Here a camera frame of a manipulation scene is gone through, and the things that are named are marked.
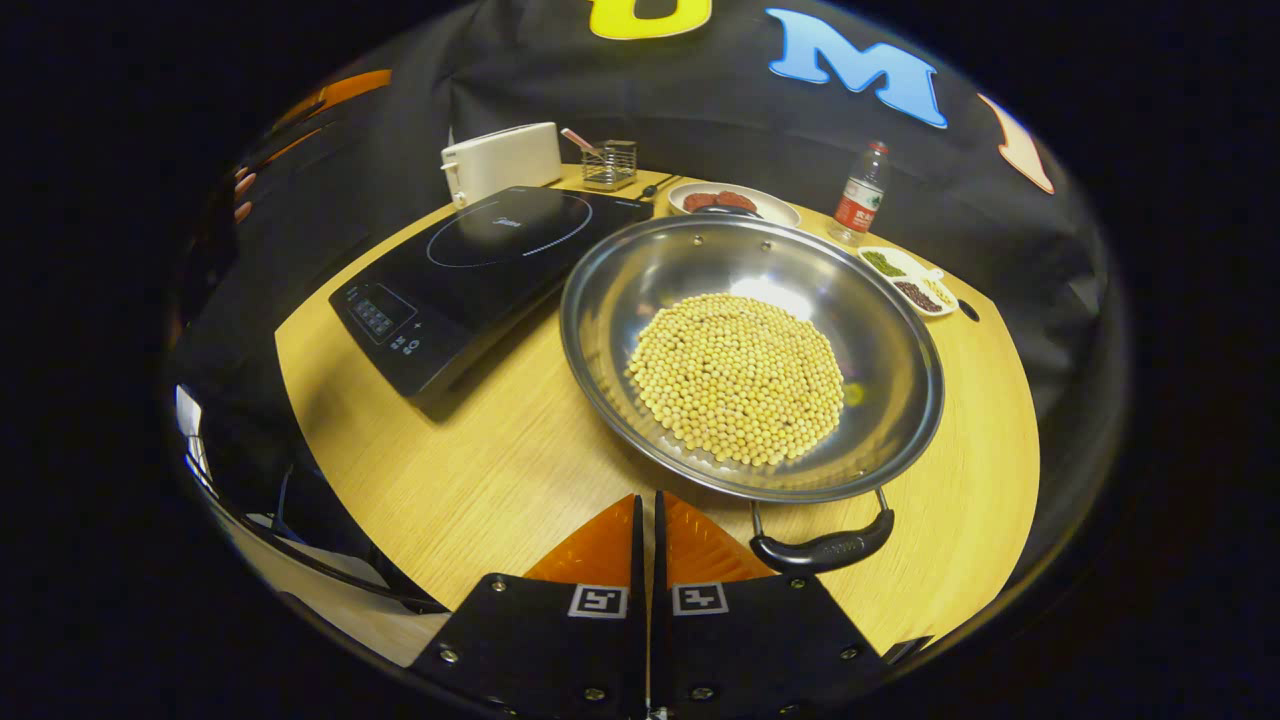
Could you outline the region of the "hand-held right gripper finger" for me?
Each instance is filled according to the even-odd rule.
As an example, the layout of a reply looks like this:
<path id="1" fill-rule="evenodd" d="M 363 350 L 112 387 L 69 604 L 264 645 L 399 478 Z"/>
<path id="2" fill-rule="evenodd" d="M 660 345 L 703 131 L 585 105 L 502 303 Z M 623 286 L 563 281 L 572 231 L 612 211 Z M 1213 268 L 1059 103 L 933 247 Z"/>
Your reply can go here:
<path id="1" fill-rule="evenodd" d="M 643 501 L 623 497 L 524 575 L 489 573 L 410 671 L 497 719 L 646 712 Z"/>
<path id="2" fill-rule="evenodd" d="M 676 580 L 691 509 L 655 497 L 652 702 L 671 719 L 824 719 L 890 665 L 812 574 Z"/>

